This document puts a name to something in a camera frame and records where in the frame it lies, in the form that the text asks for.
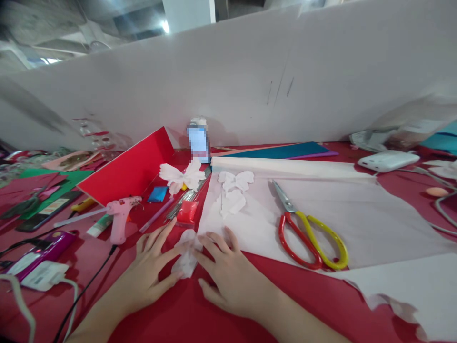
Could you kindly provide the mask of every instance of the pink glue gun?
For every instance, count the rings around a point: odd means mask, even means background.
[[[113,228],[111,229],[111,244],[120,245],[125,242],[125,224],[131,208],[141,201],[141,197],[128,197],[115,200],[106,205],[106,214],[113,215]]]

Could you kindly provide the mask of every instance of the white divider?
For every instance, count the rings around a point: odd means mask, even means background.
[[[429,91],[457,89],[453,0],[366,0],[268,10],[0,78],[0,138],[86,148],[95,114],[174,146],[208,118],[212,145],[337,140]]]

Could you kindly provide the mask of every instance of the table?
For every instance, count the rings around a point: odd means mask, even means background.
[[[348,143],[325,143],[339,156],[317,158],[317,161],[355,163],[369,155],[362,150],[351,150]],[[170,164],[186,165],[188,151],[175,153]],[[370,172],[356,166],[358,171]],[[403,198],[413,205],[423,217],[441,227],[452,230],[452,226],[432,207],[433,199],[421,194],[426,188],[438,184],[427,176],[405,172],[392,172],[378,177],[379,182],[391,194]],[[198,197],[200,206],[197,218],[201,216],[202,204],[208,184]],[[132,218],[138,217],[141,209],[132,210]],[[53,221],[34,233],[47,231],[54,222],[64,220],[70,214],[70,206],[57,215]],[[145,222],[153,213],[142,213]],[[61,255],[58,262],[70,265],[67,278],[75,280],[80,289],[92,278],[110,250],[109,232],[93,238],[85,231],[100,217],[87,218],[66,226],[65,230],[79,230],[79,238]],[[161,216],[146,232],[151,232],[163,222]],[[0,232],[0,249],[30,234],[17,232],[15,225]],[[179,240],[182,228],[175,228],[164,245],[168,250]],[[455,237],[444,235],[457,242]],[[114,283],[135,258],[135,243],[140,237],[137,232],[120,246],[94,283],[88,288],[78,304],[75,327],[103,293]],[[15,261],[30,247],[23,246],[7,254],[5,258]],[[261,256],[245,253],[247,258],[279,288],[320,320],[339,331],[351,341],[361,342],[419,342],[415,337],[416,326],[396,317],[389,306],[382,305],[371,311],[361,294],[346,283],[316,274],[292,265],[280,263]],[[159,275],[166,277],[174,260]],[[125,318],[110,338],[110,342],[275,342],[275,339],[257,323],[235,317],[218,309],[203,298],[197,282],[206,272],[197,266],[192,278],[179,281],[153,306],[147,307]],[[0,335],[17,342],[26,342],[29,334],[27,322],[17,309],[7,282],[0,282]],[[73,301],[73,288],[61,283],[46,293],[22,289],[26,304],[37,320],[35,342],[48,343],[54,338],[61,320]]]

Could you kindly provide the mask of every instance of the white power bank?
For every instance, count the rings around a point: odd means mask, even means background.
[[[419,158],[419,156],[408,152],[389,150],[361,158],[357,164],[377,172],[391,172],[416,163]]]

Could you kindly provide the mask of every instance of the red and yellow scissors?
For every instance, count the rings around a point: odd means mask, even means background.
[[[303,212],[297,210],[296,207],[292,205],[289,198],[281,189],[281,187],[276,183],[276,181],[273,180],[273,184],[275,185],[276,192],[278,193],[278,196],[281,199],[284,208],[286,209],[286,212],[283,216],[281,216],[281,220],[279,221],[279,240],[281,241],[282,246],[290,255],[290,257],[292,257],[298,264],[313,270],[322,268],[322,263],[326,264],[328,267],[335,270],[346,268],[349,262],[349,254],[342,239],[331,228],[326,226],[321,221],[317,220],[316,218],[310,215],[306,216]],[[300,230],[300,228],[293,222],[291,213],[295,213],[303,221],[309,239],[302,232],[302,230]],[[311,250],[312,254],[315,257],[314,263],[308,263],[299,258],[287,244],[286,239],[284,238],[284,226],[286,224],[286,220],[292,227],[292,229],[295,231],[295,233],[302,240],[302,242]],[[319,243],[314,235],[313,229],[309,222],[313,222],[314,224],[319,226],[321,229],[327,232],[330,235],[330,237],[337,243],[340,252],[340,258],[338,262],[333,262],[329,260],[327,256],[324,254],[321,247],[319,246]]]

